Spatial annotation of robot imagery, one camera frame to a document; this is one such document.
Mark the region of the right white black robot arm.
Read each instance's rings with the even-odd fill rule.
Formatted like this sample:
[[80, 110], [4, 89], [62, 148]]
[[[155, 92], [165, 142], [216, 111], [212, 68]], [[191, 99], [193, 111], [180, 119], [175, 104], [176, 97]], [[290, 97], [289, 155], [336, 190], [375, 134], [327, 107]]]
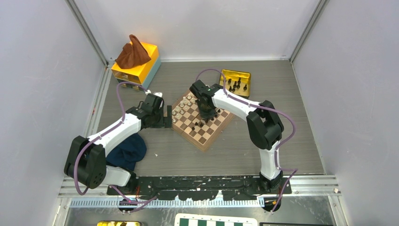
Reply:
[[247, 123], [250, 140], [259, 148], [261, 169], [260, 184], [266, 193], [275, 192], [282, 180], [282, 170], [278, 167], [278, 144], [282, 139], [284, 126], [269, 101], [250, 101], [229, 91], [221, 85], [205, 85], [195, 81], [189, 88], [196, 97], [202, 119], [215, 117], [217, 110], [227, 110]]

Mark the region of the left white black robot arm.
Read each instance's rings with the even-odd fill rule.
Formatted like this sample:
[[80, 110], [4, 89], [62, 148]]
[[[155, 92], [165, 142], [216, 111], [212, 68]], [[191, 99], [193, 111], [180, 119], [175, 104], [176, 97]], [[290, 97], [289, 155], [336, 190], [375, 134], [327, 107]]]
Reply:
[[161, 92], [146, 94], [139, 106], [123, 110], [122, 117], [106, 129], [89, 137], [77, 136], [72, 140], [65, 163], [64, 173], [74, 180], [80, 195], [80, 185], [86, 189], [95, 189], [100, 185], [118, 186], [125, 194], [136, 191], [137, 181], [133, 172], [107, 164], [106, 157], [117, 145], [129, 136], [147, 128], [170, 128], [170, 105], [165, 106]]

